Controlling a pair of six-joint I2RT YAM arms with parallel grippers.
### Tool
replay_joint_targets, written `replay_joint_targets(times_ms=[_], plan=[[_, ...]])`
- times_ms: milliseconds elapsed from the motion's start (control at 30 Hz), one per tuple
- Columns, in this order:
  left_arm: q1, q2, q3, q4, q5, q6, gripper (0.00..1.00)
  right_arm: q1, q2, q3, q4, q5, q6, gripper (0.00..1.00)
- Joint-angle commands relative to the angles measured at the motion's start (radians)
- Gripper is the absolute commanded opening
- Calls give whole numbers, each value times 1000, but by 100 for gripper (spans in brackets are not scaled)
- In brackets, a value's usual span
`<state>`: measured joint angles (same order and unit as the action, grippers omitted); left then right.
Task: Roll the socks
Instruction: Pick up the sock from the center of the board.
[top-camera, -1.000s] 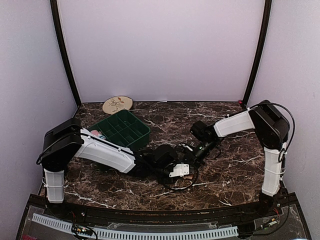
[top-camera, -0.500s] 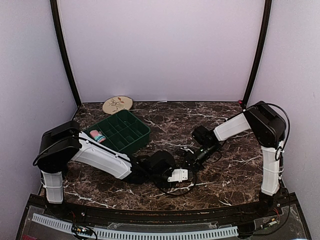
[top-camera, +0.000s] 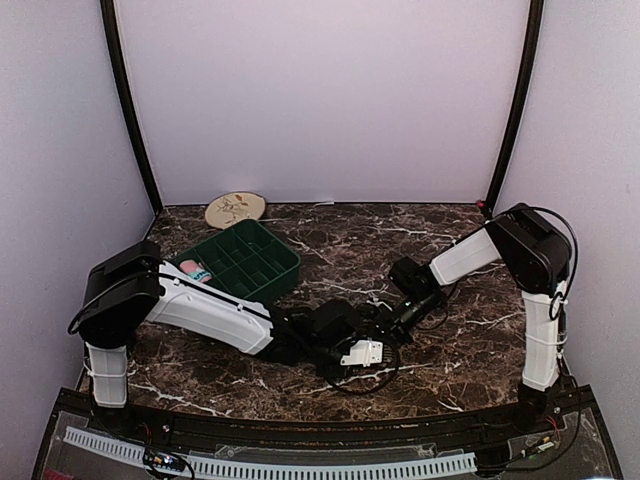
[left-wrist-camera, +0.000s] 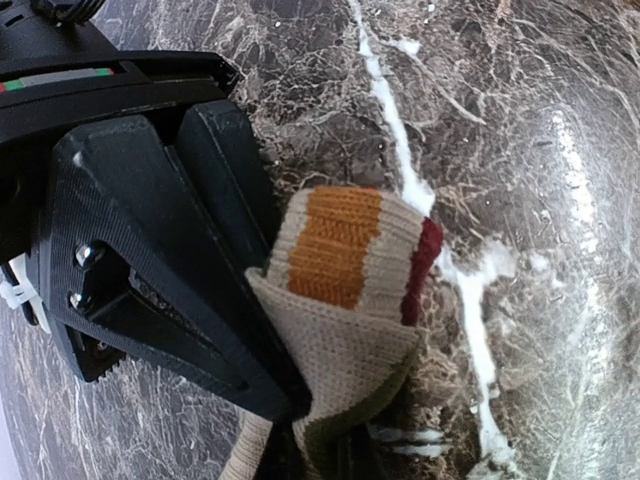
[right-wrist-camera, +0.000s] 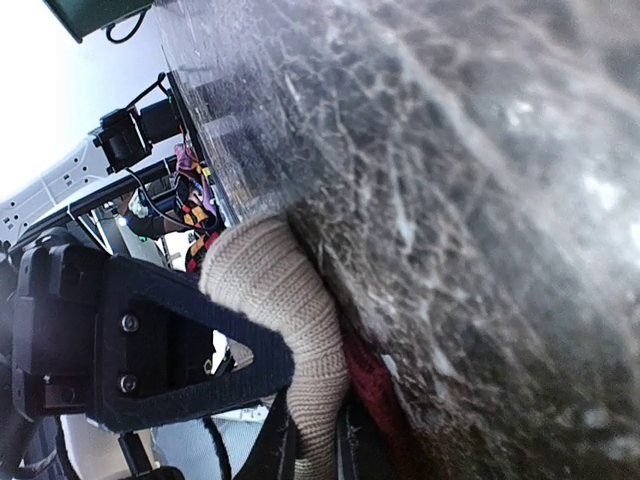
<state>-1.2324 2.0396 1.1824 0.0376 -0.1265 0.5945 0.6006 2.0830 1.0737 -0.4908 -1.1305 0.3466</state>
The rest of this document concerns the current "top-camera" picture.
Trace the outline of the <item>green plastic divider tray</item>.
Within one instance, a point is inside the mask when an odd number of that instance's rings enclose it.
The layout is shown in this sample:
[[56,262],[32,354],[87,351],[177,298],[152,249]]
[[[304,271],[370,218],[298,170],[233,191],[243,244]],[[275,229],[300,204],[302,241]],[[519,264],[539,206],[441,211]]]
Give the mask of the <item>green plastic divider tray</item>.
[[235,297],[271,304],[298,283],[300,257],[270,230],[246,219],[177,254],[179,268],[187,259],[212,274],[204,284]]

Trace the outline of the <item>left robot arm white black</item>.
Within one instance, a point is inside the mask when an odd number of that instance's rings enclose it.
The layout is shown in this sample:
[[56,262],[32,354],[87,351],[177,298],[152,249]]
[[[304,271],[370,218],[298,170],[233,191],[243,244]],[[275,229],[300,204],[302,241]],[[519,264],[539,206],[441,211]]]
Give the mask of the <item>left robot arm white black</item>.
[[163,260],[157,244],[141,241],[90,271],[84,304],[67,328],[85,344],[93,400],[120,436],[141,427],[140,412],[128,404],[127,346],[143,322],[195,332],[269,363],[311,363],[330,385],[357,367],[381,366],[385,379],[365,394],[384,388],[400,364],[394,341],[365,329],[345,301],[279,309],[241,299],[191,278]]

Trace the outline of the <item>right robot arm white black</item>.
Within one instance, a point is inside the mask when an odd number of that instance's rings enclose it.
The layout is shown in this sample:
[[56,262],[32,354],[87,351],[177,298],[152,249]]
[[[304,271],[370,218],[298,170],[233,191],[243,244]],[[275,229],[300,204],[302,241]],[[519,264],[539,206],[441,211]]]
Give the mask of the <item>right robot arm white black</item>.
[[546,220],[549,211],[519,203],[455,241],[425,264],[410,257],[396,261],[389,278],[406,296],[393,308],[367,305],[363,317],[380,335],[398,344],[431,311],[447,302],[445,288],[502,262],[520,289],[525,307],[524,387],[550,389],[561,375],[567,336],[566,303],[575,278],[578,245],[572,229],[560,231]]

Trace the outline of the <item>pink sock with green patches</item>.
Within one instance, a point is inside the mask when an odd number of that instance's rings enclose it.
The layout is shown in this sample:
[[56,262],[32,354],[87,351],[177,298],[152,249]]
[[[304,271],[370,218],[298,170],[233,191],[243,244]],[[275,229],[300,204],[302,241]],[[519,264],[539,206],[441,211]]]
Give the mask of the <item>pink sock with green patches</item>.
[[179,264],[179,268],[193,281],[206,283],[212,280],[212,274],[195,260],[184,260]]

